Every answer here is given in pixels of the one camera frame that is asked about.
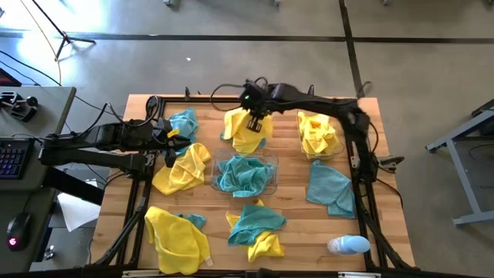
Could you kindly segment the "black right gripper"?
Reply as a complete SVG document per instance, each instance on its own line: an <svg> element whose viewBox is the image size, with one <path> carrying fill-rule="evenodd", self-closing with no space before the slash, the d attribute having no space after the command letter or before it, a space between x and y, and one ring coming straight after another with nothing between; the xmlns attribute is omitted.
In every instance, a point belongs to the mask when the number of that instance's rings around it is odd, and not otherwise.
<svg viewBox="0 0 494 278"><path fill-rule="evenodd" d="M243 85L244 91L241 94L241 107L247 110L252 117L247 123L247 128L259 133L262 129L262 118L270 115L267 102L271 100L273 85L258 85L252 80L246 80Z"/></svg>

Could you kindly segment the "black desk leg bar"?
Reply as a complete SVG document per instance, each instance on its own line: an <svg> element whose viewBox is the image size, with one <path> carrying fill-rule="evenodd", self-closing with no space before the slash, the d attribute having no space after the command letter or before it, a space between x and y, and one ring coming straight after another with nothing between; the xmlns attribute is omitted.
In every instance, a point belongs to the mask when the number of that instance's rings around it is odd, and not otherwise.
<svg viewBox="0 0 494 278"><path fill-rule="evenodd" d="M53 167L46 169L42 186L57 189L62 193L81 198L94 205L101 205L104 197L103 189L74 178L64 171Z"/></svg>

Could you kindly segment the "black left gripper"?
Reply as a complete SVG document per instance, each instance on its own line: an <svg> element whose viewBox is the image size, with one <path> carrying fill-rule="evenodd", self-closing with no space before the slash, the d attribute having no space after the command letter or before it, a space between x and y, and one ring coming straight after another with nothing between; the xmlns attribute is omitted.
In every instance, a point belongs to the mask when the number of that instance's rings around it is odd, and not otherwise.
<svg viewBox="0 0 494 278"><path fill-rule="evenodd" d="M180 151L187 148L191 141L188 138L185 139L174 139L175 135L179 134L178 129L172 129L171 123L165 120L163 117L157 119L157 123L153 130L153 139L162 145L164 149L164 161L167 167L172 167L177 159L176 151Z"/></svg>

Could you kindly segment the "black tripod stand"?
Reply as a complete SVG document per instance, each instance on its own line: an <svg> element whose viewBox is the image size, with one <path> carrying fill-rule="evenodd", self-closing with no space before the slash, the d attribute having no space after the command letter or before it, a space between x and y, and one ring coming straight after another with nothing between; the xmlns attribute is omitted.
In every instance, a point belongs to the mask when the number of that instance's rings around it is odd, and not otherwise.
<svg viewBox="0 0 494 278"><path fill-rule="evenodd" d="M31 0L32 3L36 6L36 8L45 16L45 18L48 20L48 22L52 25L52 27L57 31L57 33L61 37L61 43L59 44L59 48L55 52L55 61L59 60L59 56L63 50L63 48L66 45L69 45L73 42L86 42L86 43L91 43L96 45L96 41L93 39L82 39L82 38L76 38L73 36L69 36L66 32L61 30L58 25L49 17L49 15L44 11L44 9L41 7L41 5L36 1L36 0Z"/></svg>

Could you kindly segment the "black desk clamp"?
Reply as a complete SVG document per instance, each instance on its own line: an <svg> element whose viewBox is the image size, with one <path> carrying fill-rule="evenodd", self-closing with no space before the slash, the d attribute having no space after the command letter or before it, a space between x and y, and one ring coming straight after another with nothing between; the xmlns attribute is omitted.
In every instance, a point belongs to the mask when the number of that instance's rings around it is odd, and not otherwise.
<svg viewBox="0 0 494 278"><path fill-rule="evenodd" d="M37 113L38 100L35 97L23 98L14 91L4 91L0 93L0 107L16 120L29 122Z"/></svg>

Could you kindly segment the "white paper sheet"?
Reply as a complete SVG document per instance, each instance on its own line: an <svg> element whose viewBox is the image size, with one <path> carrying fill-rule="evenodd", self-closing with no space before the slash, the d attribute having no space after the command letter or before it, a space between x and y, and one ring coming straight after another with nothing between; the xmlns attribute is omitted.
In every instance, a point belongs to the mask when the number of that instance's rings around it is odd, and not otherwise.
<svg viewBox="0 0 494 278"><path fill-rule="evenodd" d="M100 214L100 205L82 200L81 198L60 193L57 199L69 232L96 220Z"/></svg>

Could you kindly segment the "plastic bottle with blue label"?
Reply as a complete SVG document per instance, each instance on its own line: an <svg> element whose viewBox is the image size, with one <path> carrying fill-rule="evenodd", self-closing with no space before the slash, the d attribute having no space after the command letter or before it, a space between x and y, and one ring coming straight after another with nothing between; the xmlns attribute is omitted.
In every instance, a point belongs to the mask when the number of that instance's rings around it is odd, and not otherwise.
<svg viewBox="0 0 494 278"><path fill-rule="evenodd" d="M327 243L328 251L337 255L354 255L370 250L371 244L363 236L340 236L330 239Z"/></svg>

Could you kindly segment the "black computer mouse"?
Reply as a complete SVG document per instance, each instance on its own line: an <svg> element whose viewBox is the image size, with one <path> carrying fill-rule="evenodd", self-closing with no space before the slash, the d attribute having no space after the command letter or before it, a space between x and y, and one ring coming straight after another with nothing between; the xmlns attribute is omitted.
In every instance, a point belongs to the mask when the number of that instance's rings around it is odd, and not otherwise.
<svg viewBox="0 0 494 278"><path fill-rule="evenodd" d="M24 250L30 241L31 215L27 212L21 212L16 215L9 223L6 232L7 247L12 252Z"/></svg>

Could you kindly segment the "grey office desk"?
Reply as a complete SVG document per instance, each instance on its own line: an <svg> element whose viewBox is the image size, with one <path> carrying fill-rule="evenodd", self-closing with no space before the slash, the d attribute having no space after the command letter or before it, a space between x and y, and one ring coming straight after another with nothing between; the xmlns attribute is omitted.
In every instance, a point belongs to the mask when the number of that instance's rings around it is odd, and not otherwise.
<svg viewBox="0 0 494 278"><path fill-rule="evenodd" d="M15 92L24 99L35 97L38 106L36 115L28 122L16 120L1 109L0 137L19 138L21 134L45 137L62 131L76 89L67 86L0 86L0 93L3 92ZM41 250L56 190L41 187L46 166L38 161L39 151L40 146L35 144L22 179L0 179L0 275L29 271ZM20 212L31 215L29 244L24 250L13 252L7 246L6 233L9 222Z"/></svg>

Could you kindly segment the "black backlit keyboard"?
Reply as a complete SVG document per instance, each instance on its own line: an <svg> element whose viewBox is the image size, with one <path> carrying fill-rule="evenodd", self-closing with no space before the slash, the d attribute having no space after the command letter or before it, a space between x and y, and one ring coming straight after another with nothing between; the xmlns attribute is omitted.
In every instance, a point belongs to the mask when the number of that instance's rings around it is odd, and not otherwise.
<svg viewBox="0 0 494 278"><path fill-rule="evenodd" d="M0 180L20 180L34 146L30 137L0 137Z"/></svg>

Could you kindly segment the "grey metal cart frame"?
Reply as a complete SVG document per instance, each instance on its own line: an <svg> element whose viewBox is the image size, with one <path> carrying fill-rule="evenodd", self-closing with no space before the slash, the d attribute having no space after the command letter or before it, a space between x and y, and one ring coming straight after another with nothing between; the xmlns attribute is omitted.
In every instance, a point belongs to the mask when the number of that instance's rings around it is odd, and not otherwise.
<svg viewBox="0 0 494 278"><path fill-rule="evenodd" d="M485 211L477 189L494 189L494 99L471 112L471 118L425 146L429 153L446 148L458 173L472 212L453 219L454 225L494 221Z"/></svg>

